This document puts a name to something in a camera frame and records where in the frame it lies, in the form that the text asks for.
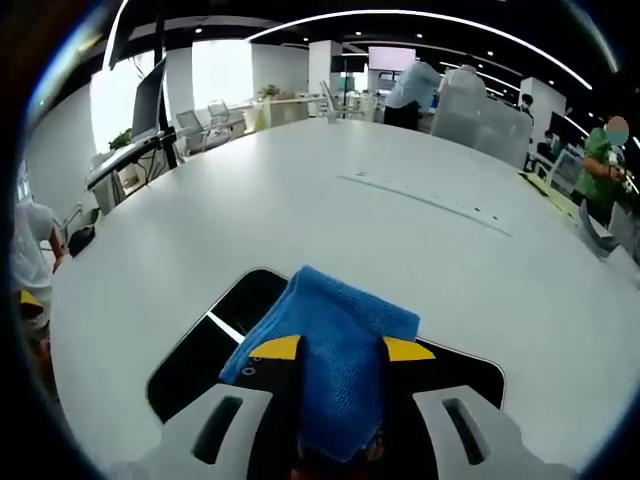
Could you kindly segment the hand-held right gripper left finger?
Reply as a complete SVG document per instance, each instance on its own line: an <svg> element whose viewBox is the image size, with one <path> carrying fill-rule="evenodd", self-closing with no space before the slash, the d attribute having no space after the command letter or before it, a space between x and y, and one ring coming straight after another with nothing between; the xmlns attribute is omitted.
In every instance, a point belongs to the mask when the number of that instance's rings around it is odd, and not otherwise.
<svg viewBox="0 0 640 480"><path fill-rule="evenodd" d="M171 418L160 443L110 479L288 479L298 460L305 339L255 348L236 380L218 383Z"/></svg>

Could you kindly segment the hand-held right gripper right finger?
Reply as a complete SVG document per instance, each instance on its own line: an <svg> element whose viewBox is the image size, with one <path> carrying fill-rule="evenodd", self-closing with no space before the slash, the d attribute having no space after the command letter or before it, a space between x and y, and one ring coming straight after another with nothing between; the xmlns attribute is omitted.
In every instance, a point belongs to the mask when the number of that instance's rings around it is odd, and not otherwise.
<svg viewBox="0 0 640 480"><path fill-rule="evenodd" d="M519 426L474 389L474 371L425 346L382 340L382 471L388 479L572 479L524 446Z"/></svg>

